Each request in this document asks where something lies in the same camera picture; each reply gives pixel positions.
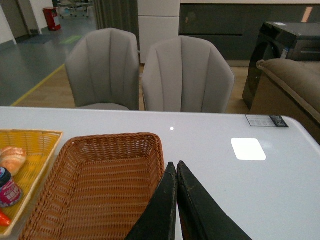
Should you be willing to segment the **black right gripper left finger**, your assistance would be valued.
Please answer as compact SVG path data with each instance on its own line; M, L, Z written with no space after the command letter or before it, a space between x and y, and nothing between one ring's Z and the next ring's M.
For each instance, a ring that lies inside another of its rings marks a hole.
M128 233L127 240L174 240L177 216L178 178L173 162L163 177L145 211Z

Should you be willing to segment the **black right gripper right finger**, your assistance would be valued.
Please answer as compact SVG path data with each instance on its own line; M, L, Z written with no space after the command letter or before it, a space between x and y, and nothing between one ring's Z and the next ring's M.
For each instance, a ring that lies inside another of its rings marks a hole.
M177 165L177 204L184 240L249 240L187 165Z

